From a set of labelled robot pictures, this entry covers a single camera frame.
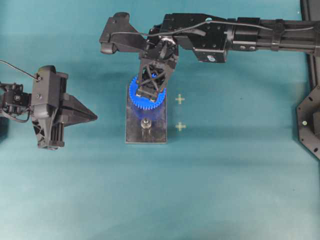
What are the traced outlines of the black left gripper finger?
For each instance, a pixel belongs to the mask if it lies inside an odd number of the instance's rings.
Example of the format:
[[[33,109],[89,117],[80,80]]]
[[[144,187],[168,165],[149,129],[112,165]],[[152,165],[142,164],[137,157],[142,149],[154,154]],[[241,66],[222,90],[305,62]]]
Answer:
[[[68,93],[61,95],[61,108],[71,110],[77,114],[84,114],[85,117],[96,117],[96,115],[83,105],[76,97]]]
[[[65,127],[81,124],[81,123],[88,123],[97,120],[98,117],[95,114],[61,114],[59,116],[59,122],[64,124]]]

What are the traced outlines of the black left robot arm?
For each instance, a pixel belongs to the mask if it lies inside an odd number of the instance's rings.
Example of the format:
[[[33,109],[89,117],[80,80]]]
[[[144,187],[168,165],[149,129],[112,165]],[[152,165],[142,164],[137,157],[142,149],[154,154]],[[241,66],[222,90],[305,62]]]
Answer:
[[[27,114],[41,149],[57,150],[64,147],[64,128],[97,120],[91,110],[76,97],[67,93],[68,74],[57,72],[55,66],[38,69],[33,76],[32,92],[24,92],[21,84],[2,83],[0,115],[25,123],[18,116]]]

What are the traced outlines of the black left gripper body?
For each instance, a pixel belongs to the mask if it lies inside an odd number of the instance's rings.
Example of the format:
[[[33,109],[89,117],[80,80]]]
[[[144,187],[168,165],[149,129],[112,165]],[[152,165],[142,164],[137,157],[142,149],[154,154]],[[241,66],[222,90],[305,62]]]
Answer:
[[[31,122],[40,149],[57,150],[64,146],[62,123],[57,123],[59,106],[50,105],[51,65],[38,69],[36,79],[32,84],[31,93]]]

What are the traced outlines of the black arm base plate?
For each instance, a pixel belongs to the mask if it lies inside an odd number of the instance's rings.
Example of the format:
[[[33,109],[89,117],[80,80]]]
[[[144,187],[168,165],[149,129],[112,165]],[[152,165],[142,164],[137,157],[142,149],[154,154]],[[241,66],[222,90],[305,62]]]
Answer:
[[[296,107],[299,141],[320,159],[320,86]]]

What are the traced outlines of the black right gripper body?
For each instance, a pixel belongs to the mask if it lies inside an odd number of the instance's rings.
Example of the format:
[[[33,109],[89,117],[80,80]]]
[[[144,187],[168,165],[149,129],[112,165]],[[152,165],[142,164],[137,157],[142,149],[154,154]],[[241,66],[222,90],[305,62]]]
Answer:
[[[139,58],[138,95],[157,100],[176,68],[179,58],[178,45],[171,36],[148,37]]]

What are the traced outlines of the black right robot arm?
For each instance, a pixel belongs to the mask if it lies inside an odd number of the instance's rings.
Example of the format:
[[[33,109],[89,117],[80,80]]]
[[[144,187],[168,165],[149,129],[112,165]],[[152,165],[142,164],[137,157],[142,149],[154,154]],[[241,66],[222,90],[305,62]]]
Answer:
[[[199,62],[225,63],[228,51],[304,52],[320,55],[319,21],[224,19],[203,13],[172,13],[149,31],[135,95],[156,102],[176,68],[179,48],[193,51]]]

